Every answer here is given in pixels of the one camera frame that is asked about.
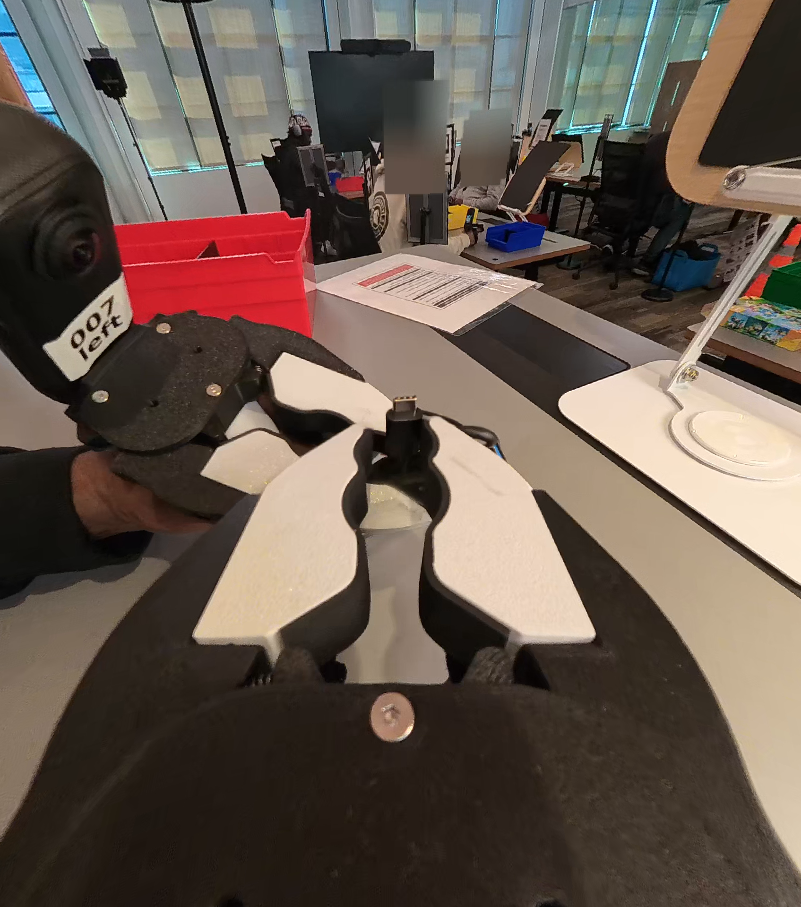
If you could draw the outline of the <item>black stand pole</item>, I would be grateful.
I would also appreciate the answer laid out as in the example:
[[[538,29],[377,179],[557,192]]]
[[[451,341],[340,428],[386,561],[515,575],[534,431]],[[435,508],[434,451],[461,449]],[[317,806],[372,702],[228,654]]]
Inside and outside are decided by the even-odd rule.
[[[187,31],[190,35],[190,42],[201,73],[203,88],[211,108],[217,136],[222,146],[224,161],[231,179],[234,197],[236,199],[239,212],[245,215],[248,213],[248,208],[241,185],[241,179],[238,174],[236,162],[233,156],[231,140],[226,130],[223,111],[215,90],[215,86],[213,84],[213,75],[205,52],[201,30],[193,11],[193,6],[195,6],[196,4],[206,4],[207,1],[166,1],[165,3],[179,6],[183,10]]]

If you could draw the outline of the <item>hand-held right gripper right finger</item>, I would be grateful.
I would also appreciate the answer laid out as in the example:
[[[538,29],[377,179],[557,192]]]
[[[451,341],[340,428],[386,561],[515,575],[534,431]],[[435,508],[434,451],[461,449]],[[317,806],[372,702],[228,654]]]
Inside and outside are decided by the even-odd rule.
[[[423,628],[454,662],[485,648],[582,645],[596,631],[529,482],[441,416],[424,424],[436,493],[424,542]]]

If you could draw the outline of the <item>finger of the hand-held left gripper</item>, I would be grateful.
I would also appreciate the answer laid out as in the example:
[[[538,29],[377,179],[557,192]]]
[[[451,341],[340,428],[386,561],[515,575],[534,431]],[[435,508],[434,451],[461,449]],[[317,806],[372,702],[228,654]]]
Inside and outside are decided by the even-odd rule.
[[[259,496],[300,458],[284,437],[257,428],[217,447],[200,474],[231,490]]]
[[[367,382],[288,353],[271,367],[267,394],[271,419],[295,441],[326,441],[350,425],[383,436],[392,407]]]

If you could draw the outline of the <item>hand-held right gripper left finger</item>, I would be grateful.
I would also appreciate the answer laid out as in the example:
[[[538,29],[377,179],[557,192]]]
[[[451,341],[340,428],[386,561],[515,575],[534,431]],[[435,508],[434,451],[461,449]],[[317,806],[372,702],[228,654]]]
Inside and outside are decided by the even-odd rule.
[[[204,646],[248,645],[275,663],[285,649],[319,665],[370,619],[361,523],[374,432],[350,425],[293,461],[258,498],[192,631]]]

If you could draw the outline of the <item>person's left forearm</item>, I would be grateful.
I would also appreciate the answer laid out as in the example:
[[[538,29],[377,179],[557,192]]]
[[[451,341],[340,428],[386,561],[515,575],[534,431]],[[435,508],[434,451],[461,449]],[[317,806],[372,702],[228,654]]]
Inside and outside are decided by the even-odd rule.
[[[37,577],[136,561],[149,531],[100,539],[80,519],[73,466],[86,447],[25,451],[0,447],[0,599]]]

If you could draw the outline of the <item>white board stand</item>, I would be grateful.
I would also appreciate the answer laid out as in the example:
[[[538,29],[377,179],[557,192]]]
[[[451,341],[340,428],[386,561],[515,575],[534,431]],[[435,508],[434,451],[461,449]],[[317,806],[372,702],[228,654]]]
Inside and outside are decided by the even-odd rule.
[[[570,391],[565,418],[801,587],[801,413],[703,368],[704,346],[801,210],[801,157],[727,171],[730,198],[772,215],[680,359]]]

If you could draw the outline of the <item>person's left hand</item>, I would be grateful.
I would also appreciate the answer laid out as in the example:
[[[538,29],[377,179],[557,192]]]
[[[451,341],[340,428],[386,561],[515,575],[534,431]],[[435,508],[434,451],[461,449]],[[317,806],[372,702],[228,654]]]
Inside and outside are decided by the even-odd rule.
[[[189,534],[213,522],[182,512],[152,491],[116,475],[110,453],[86,450],[70,469],[71,495],[80,522],[97,539],[147,531]]]

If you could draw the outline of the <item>black office chair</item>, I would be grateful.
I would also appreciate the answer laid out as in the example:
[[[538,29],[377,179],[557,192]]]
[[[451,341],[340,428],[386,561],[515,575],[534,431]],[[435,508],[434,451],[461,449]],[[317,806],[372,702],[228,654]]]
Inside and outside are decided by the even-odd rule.
[[[652,218],[650,180],[655,157],[650,142],[603,144],[601,175],[586,226],[588,238],[605,238],[610,246],[609,288],[619,288],[626,258],[635,254]]]

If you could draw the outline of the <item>blue plastic bin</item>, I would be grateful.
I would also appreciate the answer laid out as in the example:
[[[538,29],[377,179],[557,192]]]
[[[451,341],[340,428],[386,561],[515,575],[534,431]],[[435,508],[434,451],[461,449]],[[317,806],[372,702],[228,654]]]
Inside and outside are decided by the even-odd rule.
[[[489,226],[485,242],[490,248],[508,254],[538,248],[544,234],[544,225],[540,223],[511,221]]]

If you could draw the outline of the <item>red plastic bin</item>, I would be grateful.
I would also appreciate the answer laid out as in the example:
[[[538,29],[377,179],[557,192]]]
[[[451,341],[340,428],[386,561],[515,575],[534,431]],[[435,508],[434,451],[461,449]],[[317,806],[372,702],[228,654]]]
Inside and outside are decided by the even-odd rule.
[[[195,311],[312,336],[310,214],[274,211],[114,230],[135,323]]]

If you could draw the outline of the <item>white laminated sheet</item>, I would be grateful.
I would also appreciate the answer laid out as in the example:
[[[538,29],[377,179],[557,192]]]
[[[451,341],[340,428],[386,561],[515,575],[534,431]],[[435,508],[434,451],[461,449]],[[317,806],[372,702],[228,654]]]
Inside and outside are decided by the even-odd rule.
[[[484,267],[395,254],[320,280],[317,289],[447,334],[460,334],[538,284]]]

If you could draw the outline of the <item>small black light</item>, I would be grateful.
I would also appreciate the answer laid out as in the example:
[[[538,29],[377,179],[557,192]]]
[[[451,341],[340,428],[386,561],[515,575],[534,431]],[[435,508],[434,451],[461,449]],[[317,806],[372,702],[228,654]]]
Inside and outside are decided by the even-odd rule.
[[[104,47],[88,48],[83,60],[94,87],[111,100],[122,102],[127,96],[127,83],[117,58]]]

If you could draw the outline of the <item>blue storage bag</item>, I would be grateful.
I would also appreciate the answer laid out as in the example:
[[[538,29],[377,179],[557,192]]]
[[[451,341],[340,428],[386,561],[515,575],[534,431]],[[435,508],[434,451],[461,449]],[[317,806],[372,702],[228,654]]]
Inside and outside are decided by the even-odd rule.
[[[721,260],[719,248],[695,240],[667,248],[659,257],[652,283],[674,292],[701,289],[709,284]]]

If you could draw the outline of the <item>colourful toy brick box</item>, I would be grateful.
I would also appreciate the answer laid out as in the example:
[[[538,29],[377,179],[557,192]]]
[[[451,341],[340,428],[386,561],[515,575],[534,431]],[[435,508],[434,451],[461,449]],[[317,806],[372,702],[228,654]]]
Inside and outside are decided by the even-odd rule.
[[[790,352],[801,350],[801,309],[741,298],[726,313],[722,327]]]

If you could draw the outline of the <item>black monitor screen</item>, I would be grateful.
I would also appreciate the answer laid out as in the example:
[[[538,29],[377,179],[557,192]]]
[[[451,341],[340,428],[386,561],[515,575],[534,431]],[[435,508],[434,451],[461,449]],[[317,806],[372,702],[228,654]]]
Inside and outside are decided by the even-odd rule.
[[[435,54],[406,39],[343,39],[338,51],[309,51],[313,99],[327,153],[370,153],[384,134],[388,89],[435,75]]]

